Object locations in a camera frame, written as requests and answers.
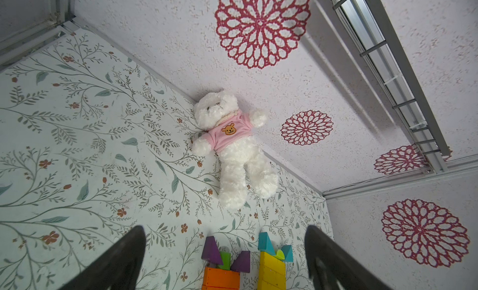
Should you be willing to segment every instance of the block tower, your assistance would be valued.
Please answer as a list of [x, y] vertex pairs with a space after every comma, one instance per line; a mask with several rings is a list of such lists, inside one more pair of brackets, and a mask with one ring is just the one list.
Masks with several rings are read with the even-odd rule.
[[231, 265], [231, 254], [220, 252], [214, 236], [208, 236], [201, 259], [218, 268], [206, 267], [201, 290], [239, 290], [240, 272], [250, 272], [250, 251], [242, 251]]
[[285, 290], [285, 263], [294, 260], [292, 247], [284, 245], [274, 251], [267, 232], [259, 234], [260, 261], [257, 290]]

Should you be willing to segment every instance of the teddy bear arm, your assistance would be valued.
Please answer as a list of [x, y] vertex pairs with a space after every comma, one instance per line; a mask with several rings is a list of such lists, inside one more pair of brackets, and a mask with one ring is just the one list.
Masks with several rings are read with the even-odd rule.
[[255, 109], [248, 115], [249, 121], [253, 127], [259, 128], [266, 124], [268, 116], [265, 110]]
[[200, 137], [194, 141], [191, 151], [194, 155], [206, 156], [212, 151], [212, 146], [205, 137]]

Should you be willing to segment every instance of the bear face patch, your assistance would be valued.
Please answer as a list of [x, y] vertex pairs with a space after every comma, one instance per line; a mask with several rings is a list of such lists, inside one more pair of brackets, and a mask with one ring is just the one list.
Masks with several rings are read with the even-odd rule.
[[234, 123], [227, 125], [225, 128], [221, 129], [222, 132], [226, 133], [227, 136], [231, 136], [236, 133], [236, 128], [234, 128]]

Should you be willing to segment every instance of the purple triangular block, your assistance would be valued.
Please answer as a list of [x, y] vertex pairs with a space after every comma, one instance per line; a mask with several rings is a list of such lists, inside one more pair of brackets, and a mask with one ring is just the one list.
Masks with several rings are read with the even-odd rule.
[[232, 271], [250, 272], [250, 251], [242, 251], [231, 265]]
[[206, 237], [206, 242], [204, 243], [201, 259], [212, 264], [223, 265], [221, 254], [219, 253], [219, 249], [216, 245], [216, 239], [214, 239], [214, 236]]

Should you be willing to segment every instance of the pink shirt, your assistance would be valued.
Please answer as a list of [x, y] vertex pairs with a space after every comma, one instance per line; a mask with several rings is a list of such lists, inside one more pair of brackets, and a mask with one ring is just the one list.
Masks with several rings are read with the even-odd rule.
[[236, 140], [251, 136], [251, 130], [252, 124], [248, 115], [242, 114], [242, 111], [239, 109], [237, 115], [212, 128], [202, 137], [207, 139], [216, 152], [220, 152]]

